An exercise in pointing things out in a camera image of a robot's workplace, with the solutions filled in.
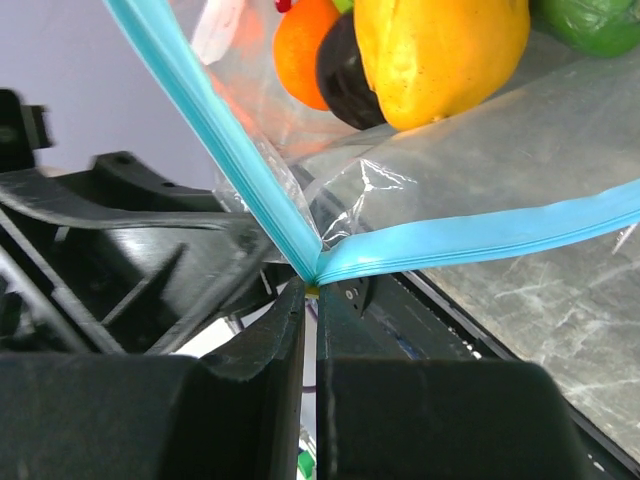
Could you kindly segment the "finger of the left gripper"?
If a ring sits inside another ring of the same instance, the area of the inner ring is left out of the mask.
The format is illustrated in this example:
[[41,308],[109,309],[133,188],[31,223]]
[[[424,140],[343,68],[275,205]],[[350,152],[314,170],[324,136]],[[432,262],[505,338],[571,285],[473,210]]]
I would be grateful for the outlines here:
[[295,342],[295,294],[277,291],[271,249],[251,215],[129,155],[58,177],[5,171],[1,348],[167,354],[216,320],[263,309],[224,353],[281,355]]

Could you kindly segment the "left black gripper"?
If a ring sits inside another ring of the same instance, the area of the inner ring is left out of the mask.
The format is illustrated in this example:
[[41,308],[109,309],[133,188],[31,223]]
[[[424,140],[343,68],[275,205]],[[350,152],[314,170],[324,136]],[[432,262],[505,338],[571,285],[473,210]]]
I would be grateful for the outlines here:
[[34,168],[34,152],[50,147],[47,108],[26,105],[14,90],[2,88],[0,113],[1,172]]

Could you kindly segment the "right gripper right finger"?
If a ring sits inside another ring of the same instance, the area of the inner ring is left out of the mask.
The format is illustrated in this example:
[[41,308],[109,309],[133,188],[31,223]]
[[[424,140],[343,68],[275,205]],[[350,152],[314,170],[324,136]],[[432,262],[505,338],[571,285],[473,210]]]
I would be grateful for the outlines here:
[[551,376],[522,361],[383,353],[333,287],[318,300],[322,479],[585,479]]

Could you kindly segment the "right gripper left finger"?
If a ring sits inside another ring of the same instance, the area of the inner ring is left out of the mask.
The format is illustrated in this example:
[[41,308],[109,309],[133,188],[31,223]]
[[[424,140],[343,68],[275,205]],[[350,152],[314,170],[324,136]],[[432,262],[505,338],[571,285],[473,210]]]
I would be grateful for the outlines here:
[[1,358],[5,479],[292,479],[305,287],[199,358]]

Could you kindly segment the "red chili pepper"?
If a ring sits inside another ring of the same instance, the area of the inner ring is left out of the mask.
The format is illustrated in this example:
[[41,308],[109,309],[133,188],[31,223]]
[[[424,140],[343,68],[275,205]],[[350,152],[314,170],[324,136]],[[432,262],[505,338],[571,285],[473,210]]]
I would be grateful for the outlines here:
[[293,6],[293,3],[294,3],[293,0],[275,0],[274,1],[276,10],[281,14],[284,14],[290,11]]

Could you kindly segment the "orange tangerine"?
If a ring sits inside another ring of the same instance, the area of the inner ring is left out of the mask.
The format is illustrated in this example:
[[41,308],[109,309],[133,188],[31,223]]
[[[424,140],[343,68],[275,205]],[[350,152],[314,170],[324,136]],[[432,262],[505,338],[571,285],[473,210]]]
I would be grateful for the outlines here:
[[282,14],[273,37],[272,57],[282,87],[314,110],[329,110],[316,81],[316,55],[339,16],[332,1],[297,1]]

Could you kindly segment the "dark purple mangosteen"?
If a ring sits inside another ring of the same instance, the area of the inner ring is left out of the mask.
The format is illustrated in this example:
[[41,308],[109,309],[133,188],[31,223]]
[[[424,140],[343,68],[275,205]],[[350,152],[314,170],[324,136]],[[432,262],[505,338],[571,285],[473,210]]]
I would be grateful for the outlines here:
[[366,130],[386,122],[364,75],[352,10],[340,16],[318,48],[316,83],[329,110],[351,127]]

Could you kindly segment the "clear blue-zipper zip bag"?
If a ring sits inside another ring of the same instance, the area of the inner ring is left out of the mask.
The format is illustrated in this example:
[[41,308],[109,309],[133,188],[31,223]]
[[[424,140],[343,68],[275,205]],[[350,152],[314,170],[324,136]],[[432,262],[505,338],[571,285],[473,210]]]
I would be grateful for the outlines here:
[[[226,182],[305,280],[577,248],[639,262],[639,54],[582,56],[534,32],[471,111],[355,131],[281,88],[259,1],[111,1],[108,10]],[[241,41],[254,18],[263,37]]]

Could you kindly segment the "yellow orange persimmon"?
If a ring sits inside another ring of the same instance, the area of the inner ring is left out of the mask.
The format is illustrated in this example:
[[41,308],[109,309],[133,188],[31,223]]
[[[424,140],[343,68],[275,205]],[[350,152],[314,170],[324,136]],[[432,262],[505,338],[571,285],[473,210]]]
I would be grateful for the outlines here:
[[357,1],[365,77],[388,124],[411,130],[465,112],[503,87],[524,54],[526,1]]

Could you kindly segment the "green lime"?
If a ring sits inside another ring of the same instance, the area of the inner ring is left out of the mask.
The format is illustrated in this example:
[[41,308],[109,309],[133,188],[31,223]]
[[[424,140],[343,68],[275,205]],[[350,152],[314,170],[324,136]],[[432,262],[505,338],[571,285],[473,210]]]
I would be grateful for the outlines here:
[[530,1],[534,27],[587,55],[617,57],[639,45],[635,0]]

